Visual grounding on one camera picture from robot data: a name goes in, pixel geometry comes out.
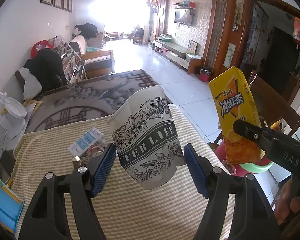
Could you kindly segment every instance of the drawer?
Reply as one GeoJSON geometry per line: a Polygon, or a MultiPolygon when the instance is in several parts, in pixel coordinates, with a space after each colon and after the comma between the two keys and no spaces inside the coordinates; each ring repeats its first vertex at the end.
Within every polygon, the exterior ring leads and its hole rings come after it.
{"type": "Polygon", "coordinates": [[[185,69],[189,68],[189,62],[186,61],[185,59],[175,56],[175,54],[171,51],[167,52],[167,57],[174,61],[175,63],[178,63],[179,65],[183,66],[185,69]]]}
{"type": "Polygon", "coordinates": [[[161,48],[161,46],[162,46],[162,44],[159,43],[159,42],[157,42],[157,41],[154,41],[154,45],[155,45],[156,47],[159,47],[159,48],[161,48]]]}

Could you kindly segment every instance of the hanging lantern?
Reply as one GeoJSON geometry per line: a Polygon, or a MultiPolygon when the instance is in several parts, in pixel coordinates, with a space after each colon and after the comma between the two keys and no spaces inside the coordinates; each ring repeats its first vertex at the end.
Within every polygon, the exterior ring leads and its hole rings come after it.
{"type": "Polygon", "coordinates": [[[300,45],[300,19],[297,17],[294,18],[293,40],[300,45]]]}

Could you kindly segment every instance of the screw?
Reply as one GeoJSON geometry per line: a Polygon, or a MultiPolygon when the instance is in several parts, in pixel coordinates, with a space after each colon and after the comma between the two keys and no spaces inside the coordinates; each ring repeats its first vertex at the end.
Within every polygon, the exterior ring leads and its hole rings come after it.
{"type": "Polygon", "coordinates": [[[85,166],[81,166],[78,168],[78,172],[80,172],[80,173],[84,173],[86,171],[87,171],[87,167],[85,167],[85,166]]]}
{"type": "Polygon", "coordinates": [[[248,174],[246,175],[246,177],[247,177],[247,179],[250,179],[250,180],[253,180],[253,179],[254,179],[254,176],[253,176],[253,174],[251,174],[251,173],[248,173],[248,174]]]}
{"type": "Polygon", "coordinates": [[[220,167],[213,167],[213,168],[212,168],[212,171],[213,171],[214,173],[221,173],[221,172],[222,172],[222,169],[221,169],[220,167]]]}
{"type": "Polygon", "coordinates": [[[49,172],[46,174],[46,179],[51,179],[53,177],[53,173],[49,172]]]}

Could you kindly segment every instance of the wall-mounted tv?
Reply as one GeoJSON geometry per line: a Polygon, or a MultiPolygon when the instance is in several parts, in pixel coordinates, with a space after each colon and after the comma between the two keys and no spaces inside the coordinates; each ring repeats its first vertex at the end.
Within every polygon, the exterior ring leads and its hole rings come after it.
{"type": "Polygon", "coordinates": [[[176,9],[174,22],[191,25],[192,24],[192,10],[191,9],[181,9],[181,8],[176,9]]]}

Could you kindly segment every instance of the paper cup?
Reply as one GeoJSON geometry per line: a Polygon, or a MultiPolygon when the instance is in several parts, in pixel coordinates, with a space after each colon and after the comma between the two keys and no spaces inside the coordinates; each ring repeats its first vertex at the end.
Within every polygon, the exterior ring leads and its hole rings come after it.
{"type": "Polygon", "coordinates": [[[145,189],[165,184],[186,164],[162,87],[134,93],[107,123],[121,166],[145,189]]]}

